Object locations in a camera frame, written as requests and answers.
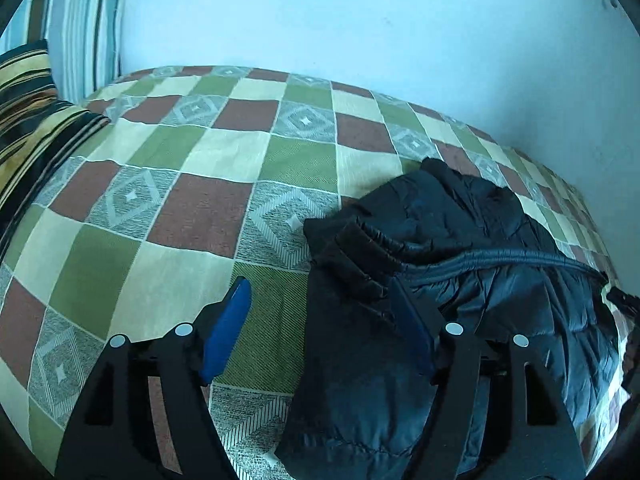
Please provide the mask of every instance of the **green square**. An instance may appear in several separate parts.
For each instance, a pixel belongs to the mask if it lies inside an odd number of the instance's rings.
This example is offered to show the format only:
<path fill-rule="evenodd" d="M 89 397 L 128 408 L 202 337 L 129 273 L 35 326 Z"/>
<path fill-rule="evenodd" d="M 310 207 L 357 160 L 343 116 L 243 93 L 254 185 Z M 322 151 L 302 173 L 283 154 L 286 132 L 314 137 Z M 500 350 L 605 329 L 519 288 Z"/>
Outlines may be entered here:
<path fill-rule="evenodd" d="M 140 79 L 136 81 L 135 85 L 127 88 L 122 93 L 122 95 L 131 95 L 137 97 L 147 96 L 149 95 L 149 92 L 151 92 L 156 87 L 156 85 L 158 85 L 158 83 L 161 83 L 162 81 L 164 80 L 157 78 Z"/>
<path fill-rule="evenodd" d="M 318 108 L 332 110 L 334 103 L 331 98 L 331 91 L 325 88 L 313 88 L 311 86 L 287 85 L 284 92 L 284 101 L 295 103 L 305 103 Z"/>
<path fill-rule="evenodd" d="M 556 196 L 562 196 L 560 194 L 560 192 L 558 191 L 558 186 L 556 186 L 556 182 L 554 181 L 553 175 L 552 175 L 551 171 L 549 170 L 549 168 L 546 167 L 546 166 L 537 166 L 537 168 L 538 168 L 538 171 L 540 172 L 540 174 L 542 175 L 542 177 L 545 179 L 545 181 L 548 184 L 548 186 L 554 192 L 554 194 Z"/>
<path fill-rule="evenodd" d="M 564 236 L 564 231 L 562 231 L 562 228 L 558 223 L 558 219 L 556 218 L 555 213 L 551 211 L 551 209 L 547 209 L 543 205 L 537 204 L 537 206 L 538 206 L 538 209 L 540 209 L 540 211 L 542 211 L 542 214 L 545 216 L 546 223 L 549 225 L 549 230 L 551 231 L 551 234 L 553 235 L 553 237 L 560 240 L 561 242 L 565 242 L 566 236 Z"/>
<path fill-rule="evenodd" d="M 455 124 L 450 124 L 449 126 L 451 126 L 451 129 L 456 134 L 460 144 L 462 144 L 468 152 L 479 153 L 487 158 L 491 158 L 491 155 L 489 155 L 489 152 L 482 145 L 480 139 L 478 139 L 467 126 L 464 128 L 460 128 Z"/>
<path fill-rule="evenodd" d="M 3 259 L 4 263 L 7 264 L 11 270 L 15 270 L 15 265 L 18 263 L 20 253 L 22 252 L 25 243 L 27 243 L 27 240 L 31 235 L 31 231 L 33 231 L 38 220 L 40 220 L 40 216 L 42 216 L 43 211 L 43 207 L 31 204 L 27 211 L 25 211 L 22 220 L 20 220 Z"/>
<path fill-rule="evenodd" d="M 80 146 L 78 146 L 78 148 L 76 148 L 76 150 L 73 152 L 73 155 L 84 156 L 84 158 L 87 158 L 95 151 L 98 146 L 100 146 L 104 142 L 104 140 L 109 136 L 112 130 L 113 124 L 107 124 L 99 132 L 93 134 L 85 142 L 80 144 Z"/>
<path fill-rule="evenodd" d="M 425 133 L 424 128 L 420 124 L 418 117 L 415 116 L 413 110 L 407 110 L 405 108 L 381 102 L 378 102 L 378 108 L 380 108 L 380 113 L 382 113 L 382 116 L 385 118 L 385 123 L 398 124 L 399 126 L 404 126 L 410 130 Z"/>
<path fill-rule="evenodd" d="M 335 144 L 272 135 L 258 179 L 338 193 Z"/>
<path fill-rule="evenodd" d="M 236 276 L 251 282 L 252 306 L 216 381 L 292 394 L 303 370 L 306 274 L 236 262 Z"/>
<path fill-rule="evenodd" d="M 606 256 L 607 251 L 600 243 L 600 238 L 596 236 L 596 233 L 594 231 L 591 231 L 589 228 L 587 228 L 587 234 L 589 238 L 591 238 L 591 243 L 596 248 L 596 252 L 598 254 L 602 254 L 603 256 Z"/>
<path fill-rule="evenodd" d="M 410 158 L 400 157 L 400 163 L 402 164 L 402 174 L 411 173 L 420 169 L 421 162 L 417 160 L 411 160 Z"/>
<path fill-rule="evenodd" d="M 511 161 L 511 164 L 513 165 L 514 170 L 516 170 L 521 175 L 528 176 L 529 178 L 531 178 L 531 175 L 529 174 L 529 171 L 527 171 L 527 168 L 525 167 L 522 159 L 520 158 L 520 155 L 514 152 L 511 148 L 503 148 L 502 150 L 504 154 Z"/>
<path fill-rule="evenodd" d="M 29 437 L 31 450 L 40 463 L 55 472 L 64 432 L 33 399 L 29 399 Z"/>
<path fill-rule="evenodd" d="M 194 86 L 189 95 L 222 95 L 228 97 L 238 84 L 235 77 L 206 75 Z"/>
<path fill-rule="evenodd" d="M 180 170 L 206 128 L 194 124 L 158 126 L 127 164 L 139 168 Z"/>
<path fill-rule="evenodd" d="M 578 238 L 578 243 L 580 247 L 588 248 L 587 239 L 584 237 L 584 233 L 582 229 L 580 229 L 580 225 L 575 220 L 569 218 L 569 222 L 571 222 L 571 227 L 574 228 L 575 237 Z"/>
<path fill-rule="evenodd" d="M 50 306 L 101 339 L 140 242 L 83 225 L 53 289 Z"/>

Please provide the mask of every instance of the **bedspread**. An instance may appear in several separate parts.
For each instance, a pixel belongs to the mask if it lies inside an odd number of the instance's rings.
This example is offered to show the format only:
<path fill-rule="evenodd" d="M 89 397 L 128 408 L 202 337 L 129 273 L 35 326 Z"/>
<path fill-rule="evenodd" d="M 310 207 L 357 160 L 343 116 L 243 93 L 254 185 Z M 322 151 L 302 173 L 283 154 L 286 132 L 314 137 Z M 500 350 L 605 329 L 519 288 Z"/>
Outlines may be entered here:
<path fill-rule="evenodd" d="M 47 184 L 0 266 L 0 376 L 15 378 L 0 400 L 50 469 L 108 337 L 164 335 L 243 275 L 254 305 L 210 412 L 240 478 L 289 478 L 273 450 L 303 365 L 302 222 L 425 157 L 509 187 L 563 253 L 617 282 L 575 188 L 419 105 L 292 73 L 169 66 L 125 76 L 87 106 L 112 123 Z M 622 351 L 628 327 L 613 310 Z M 20 340 L 2 338 L 16 330 Z M 577 428 L 588 464 L 617 428 L 621 380 Z M 163 463 L 177 470 L 157 383 L 152 399 Z"/>

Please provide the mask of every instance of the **blue tab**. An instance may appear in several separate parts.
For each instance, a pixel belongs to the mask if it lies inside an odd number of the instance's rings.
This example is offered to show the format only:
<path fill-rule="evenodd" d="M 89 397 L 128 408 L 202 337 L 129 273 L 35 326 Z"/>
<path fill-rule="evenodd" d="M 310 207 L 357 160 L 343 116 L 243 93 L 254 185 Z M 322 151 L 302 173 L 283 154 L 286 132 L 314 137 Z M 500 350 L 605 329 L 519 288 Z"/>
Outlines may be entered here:
<path fill-rule="evenodd" d="M 251 308 L 251 284 L 241 279 L 235 284 L 222 301 L 224 310 L 220 314 L 209 337 L 204 343 L 204 357 L 200 378 L 209 384 L 214 377 L 225 371 L 240 330 Z"/>

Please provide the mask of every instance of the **blue striped pillow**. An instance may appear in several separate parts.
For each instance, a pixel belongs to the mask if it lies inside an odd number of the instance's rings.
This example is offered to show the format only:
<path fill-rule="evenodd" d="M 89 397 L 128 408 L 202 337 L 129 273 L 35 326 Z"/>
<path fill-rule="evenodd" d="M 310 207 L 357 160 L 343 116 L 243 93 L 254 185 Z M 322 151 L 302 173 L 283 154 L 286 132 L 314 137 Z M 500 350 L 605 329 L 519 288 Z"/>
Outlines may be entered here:
<path fill-rule="evenodd" d="M 46 39 L 60 98 L 75 104 L 120 76 L 124 0 L 23 0 L 0 54 Z"/>

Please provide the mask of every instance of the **yellow striped pillow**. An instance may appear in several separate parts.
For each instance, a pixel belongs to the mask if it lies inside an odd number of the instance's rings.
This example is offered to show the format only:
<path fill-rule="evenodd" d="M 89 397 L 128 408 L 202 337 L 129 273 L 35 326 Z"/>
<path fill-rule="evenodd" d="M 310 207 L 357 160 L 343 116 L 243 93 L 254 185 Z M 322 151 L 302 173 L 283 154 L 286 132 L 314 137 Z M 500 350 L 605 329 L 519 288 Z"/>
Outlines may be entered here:
<path fill-rule="evenodd" d="M 0 257 L 31 200 L 108 118 L 58 99 L 46 40 L 0 56 Z"/>

